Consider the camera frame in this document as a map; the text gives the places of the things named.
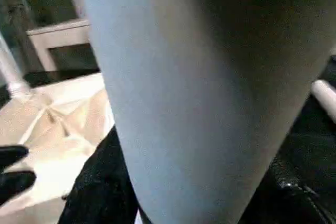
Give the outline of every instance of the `white frame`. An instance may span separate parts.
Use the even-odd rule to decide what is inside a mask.
[[[57,70],[48,48],[89,43],[90,23],[87,19],[75,19],[52,26],[27,31],[37,56],[45,71]]]

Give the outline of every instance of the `black glove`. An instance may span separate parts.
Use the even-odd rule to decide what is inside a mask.
[[[28,149],[24,146],[0,147],[0,206],[31,187],[36,179],[30,171],[2,173],[5,168],[24,158]]]

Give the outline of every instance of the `white metal pipe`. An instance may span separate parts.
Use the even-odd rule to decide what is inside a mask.
[[[336,90],[328,82],[317,80],[311,86],[311,92],[336,123]]]
[[[0,71],[5,78],[11,97],[29,93],[29,85],[17,66],[12,52],[0,33]]]

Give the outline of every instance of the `black leather fabric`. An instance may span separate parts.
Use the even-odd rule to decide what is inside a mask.
[[[3,172],[5,168],[24,158],[27,154],[28,149],[24,146],[0,147],[0,172]],[[35,179],[36,176],[31,171],[1,173],[0,206],[31,187]]]
[[[137,209],[114,127],[85,163],[58,224],[133,224]]]

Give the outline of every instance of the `gloved hand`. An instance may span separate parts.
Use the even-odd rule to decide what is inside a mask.
[[[4,169],[24,158],[28,149],[21,145],[0,147],[0,206],[31,187],[36,179],[31,171],[3,173]]]

